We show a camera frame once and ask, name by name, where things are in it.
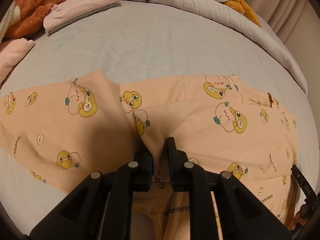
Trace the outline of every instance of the pink towel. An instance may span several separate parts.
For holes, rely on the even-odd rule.
[[[122,0],[66,0],[51,8],[51,13],[44,18],[43,27],[45,31],[48,32],[52,28],[79,15],[121,1]]]
[[[26,39],[5,41],[0,44],[0,84],[34,45],[34,41]]]

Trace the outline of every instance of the bed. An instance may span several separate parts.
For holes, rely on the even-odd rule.
[[[273,43],[293,60],[268,24],[259,20]],[[52,35],[39,33],[35,42],[3,84],[0,97],[94,70],[119,83],[173,75],[237,74],[255,90],[270,92],[296,116],[298,168],[316,187],[319,145],[303,78],[243,33],[171,6],[122,1]],[[29,234],[65,194],[35,180],[3,150],[0,163],[1,203],[18,229]],[[296,209],[303,202],[304,195],[298,193]],[[132,239],[154,239],[151,220],[137,212],[133,212]]]

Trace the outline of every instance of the gray bed sheet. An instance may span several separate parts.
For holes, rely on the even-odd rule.
[[[242,34],[169,6],[123,1],[38,38],[2,86],[0,97],[94,70],[120,83],[172,75],[237,74],[252,88],[270,92],[296,116],[298,167],[316,188],[319,146],[307,97],[276,60]],[[0,152],[0,200],[23,233],[28,234],[63,197]],[[154,239],[152,223],[144,215],[134,212],[133,224],[133,239]]]

